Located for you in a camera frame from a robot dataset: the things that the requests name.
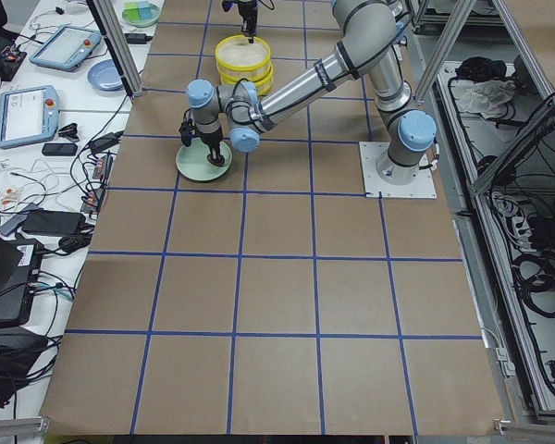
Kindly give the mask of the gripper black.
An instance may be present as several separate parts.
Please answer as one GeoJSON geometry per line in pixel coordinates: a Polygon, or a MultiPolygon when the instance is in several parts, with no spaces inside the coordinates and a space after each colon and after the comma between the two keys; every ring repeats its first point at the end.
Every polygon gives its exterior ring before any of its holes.
{"type": "Polygon", "coordinates": [[[213,166],[223,166],[224,156],[221,154],[222,129],[210,133],[201,133],[202,142],[209,148],[208,162],[213,166]]]}
{"type": "Polygon", "coordinates": [[[242,34],[249,43],[254,43],[255,20],[257,19],[258,6],[256,0],[239,0],[238,9],[243,19],[242,34]]]}

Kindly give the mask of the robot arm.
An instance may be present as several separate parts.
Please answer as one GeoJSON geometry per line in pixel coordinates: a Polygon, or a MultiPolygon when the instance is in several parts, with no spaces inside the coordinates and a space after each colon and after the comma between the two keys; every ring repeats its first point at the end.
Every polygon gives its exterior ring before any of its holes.
{"type": "Polygon", "coordinates": [[[179,127],[184,146],[199,139],[216,167],[227,164],[223,138],[243,153],[256,150],[262,134],[339,86],[368,78],[376,109],[389,134],[389,145],[376,161],[376,172],[387,183],[413,182],[426,151],[434,144],[434,119],[415,108],[412,88],[402,76],[393,45],[404,31],[400,17],[385,1],[334,1],[331,12],[342,32],[330,55],[315,60],[282,88],[259,97],[254,84],[238,80],[215,86],[193,80],[187,87],[190,117],[179,127]]]}

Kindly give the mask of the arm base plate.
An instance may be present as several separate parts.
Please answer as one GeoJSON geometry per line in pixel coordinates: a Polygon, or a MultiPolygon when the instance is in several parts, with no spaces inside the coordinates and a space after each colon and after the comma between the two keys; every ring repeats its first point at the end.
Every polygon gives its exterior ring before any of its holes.
{"type": "Polygon", "coordinates": [[[417,166],[397,166],[388,157],[388,142],[359,142],[367,198],[436,199],[433,173],[423,154],[417,166]]]}

